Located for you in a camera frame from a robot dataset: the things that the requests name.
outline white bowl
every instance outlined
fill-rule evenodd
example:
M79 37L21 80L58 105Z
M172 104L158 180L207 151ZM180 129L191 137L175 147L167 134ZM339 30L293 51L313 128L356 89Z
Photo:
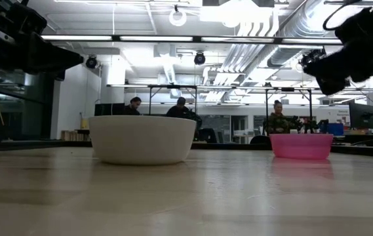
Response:
M196 122L136 115L97 116L88 120L94 152L120 165L168 165L184 161Z

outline dark hair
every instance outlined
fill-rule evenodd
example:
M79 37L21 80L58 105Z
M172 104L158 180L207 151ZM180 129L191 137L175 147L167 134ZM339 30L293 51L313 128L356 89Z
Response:
M276 107L278 104L281 104L282 105L282 102L276 100L273 102L273 107Z
M135 98L131 99L131 101L130 101L130 103L133 103L133 102L142 102L142 101L141 101L141 98L135 97Z
M178 105L185 105L185 103L186 103L186 99L184 97L180 97L178 99Z

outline computer monitor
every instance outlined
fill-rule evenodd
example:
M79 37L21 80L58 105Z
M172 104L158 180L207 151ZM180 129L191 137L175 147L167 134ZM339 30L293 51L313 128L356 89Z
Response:
M351 128L373 128L373 106L350 103Z
M96 104L94 116L123 115L125 104Z

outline woman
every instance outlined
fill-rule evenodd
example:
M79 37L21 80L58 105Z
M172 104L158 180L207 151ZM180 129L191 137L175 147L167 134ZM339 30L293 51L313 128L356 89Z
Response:
M287 118L283 115L283 104L276 100L273 109L275 112L269 116L267 131L270 134L289 134L290 125Z

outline pink bowl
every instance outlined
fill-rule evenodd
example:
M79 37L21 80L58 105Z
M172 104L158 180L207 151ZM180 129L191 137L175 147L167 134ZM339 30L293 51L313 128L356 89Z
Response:
M326 159L333 141L332 134L271 134L276 157L293 159Z

